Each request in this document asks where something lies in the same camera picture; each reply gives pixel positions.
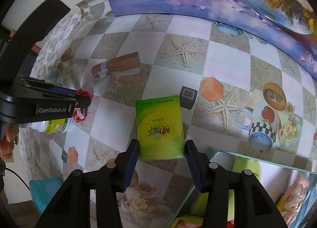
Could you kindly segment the left hand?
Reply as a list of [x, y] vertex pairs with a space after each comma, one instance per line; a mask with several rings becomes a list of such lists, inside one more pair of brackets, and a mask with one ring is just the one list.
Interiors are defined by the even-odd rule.
[[0, 154], [1, 158], [7, 160], [11, 158], [12, 152], [14, 150], [14, 138], [18, 134], [19, 125], [10, 124], [6, 130], [5, 137], [1, 140]]

